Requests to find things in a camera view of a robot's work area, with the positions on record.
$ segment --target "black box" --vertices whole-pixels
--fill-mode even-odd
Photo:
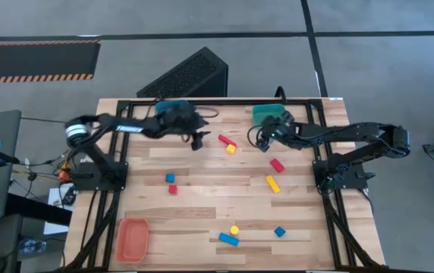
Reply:
[[[226,97],[228,65],[202,48],[136,93],[138,98]]]

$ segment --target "yellow block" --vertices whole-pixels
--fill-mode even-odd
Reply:
[[[227,148],[225,149],[225,151],[229,154],[229,155],[233,155],[235,153],[235,146],[232,144],[229,144],[227,146]]]
[[[266,177],[266,181],[268,181],[268,184],[271,187],[271,189],[272,189],[273,192],[279,193],[280,189],[278,187],[278,184],[276,183],[276,181],[274,180],[274,178],[272,178],[271,175],[268,175]]]
[[[237,226],[232,226],[231,227],[231,234],[232,235],[237,235],[239,233],[239,227]]]

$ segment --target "white label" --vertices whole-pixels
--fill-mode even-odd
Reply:
[[[127,133],[141,133],[143,128],[119,125],[116,127],[116,130],[121,132],[127,132]]]

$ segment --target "blue block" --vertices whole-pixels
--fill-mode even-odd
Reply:
[[[283,227],[277,227],[275,229],[275,233],[276,233],[276,235],[278,235],[278,237],[281,237],[281,236],[285,235],[286,231],[283,229]]]
[[[174,174],[166,174],[165,181],[170,182],[170,183],[175,182],[175,175]]]
[[[239,239],[223,233],[220,233],[219,240],[221,240],[222,242],[230,243],[232,246],[237,246],[239,244]]]

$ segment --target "gray floor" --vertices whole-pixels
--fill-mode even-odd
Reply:
[[[434,30],[432,1],[309,3],[315,31]],[[305,30],[300,2],[0,0],[0,36],[251,30]],[[370,195],[386,262],[434,271],[434,162],[421,151],[434,141],[434,37],[317,42],[329,95],[344,97],[351,121],[400,124],[411,132],[407,158],[366,165],[378,174],[370,181]],[[93,80],[0,84],[0,111],[18,108],[26,117],[62,120],[90,114],[99,98],[134,97],[203,46],[229,64],[229,96],[271,96],[277,85],[289,96],[318,96],[306,38],[105,41]],[[64,150],[60,124],[22,121],[18,157],[45,160]],[[50,187],[55,184],[39,182],[33,192],[46,195]],[[18,185],[11,191],[25,194]],[[23,271],[55,268],[59,261],[60,253],[27,259]]]

